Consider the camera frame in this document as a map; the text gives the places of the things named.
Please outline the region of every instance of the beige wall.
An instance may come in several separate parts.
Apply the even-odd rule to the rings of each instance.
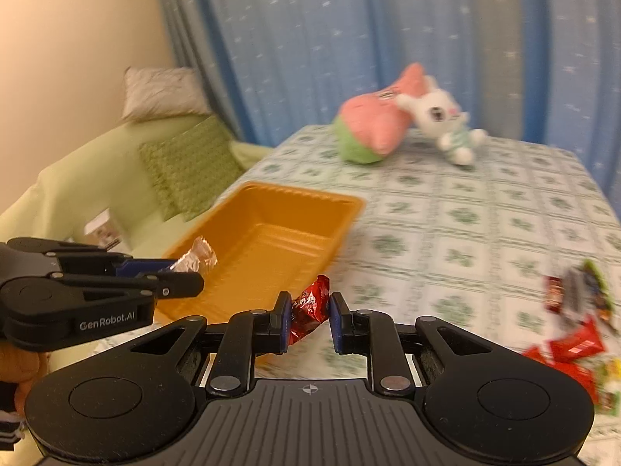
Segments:
[[[129,65],[173,65],[158,0],[0,0],[0,212],[119,123]]]

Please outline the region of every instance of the metal screw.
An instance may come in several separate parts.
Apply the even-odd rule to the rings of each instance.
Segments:
[[[228,392],[237,389],[241,382],[236,376],[220,375],[216,376],[210,384],[216,391]]]
[[[384,376],[380,385],[387,391],[404,391],[411,385],[410,381],[401,375]]]

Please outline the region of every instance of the curtain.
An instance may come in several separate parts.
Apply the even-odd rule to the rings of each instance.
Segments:
[[[418,61],[472,125],[577,154],[621,211],[621,0],[162,0],[179,64],[277,145]]]

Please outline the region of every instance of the gray ribbed plate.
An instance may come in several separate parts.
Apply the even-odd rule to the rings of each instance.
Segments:
[[[42,466],[60,466],[56,459]],[[473,466],[425,428],[405,401],[361,379],[260,379],[241,398],[207,405],[181,439],[140,466]],[[575,458],[557,466],[581,464]]]

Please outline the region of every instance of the red candy wrapper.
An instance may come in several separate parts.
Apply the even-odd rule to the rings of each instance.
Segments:
[[[554,363],[552,367],[565,375],[569,375],[578,382],[589,393],[593,404],[597,404],[597,389],[595,388],[595,378],[592,372],[574,363]]]
[[[545,276],[545,307],[552,313],[558,314],[563,306],[563,281],[557,277]]]
[[[293,345],[314,331],[328,317],[330,279],[319,275],[293,302],[289,344]]]
[[[595,320],[589,316],[585,325],[576,329],[569,336],[560,340],[551,340],[550,350],[554,361],[569,363],[582,357],[603,352],[605,348],[597,332]]]
[[[541,350],[539,350],[539,347],[537,347],[536,345],[533,345],[528,350],[525,350],[522,355],[528,357],[529,359],[539,361],[542,364],[548,364],[548,362],[545,360],[545,357],[541,354]]]

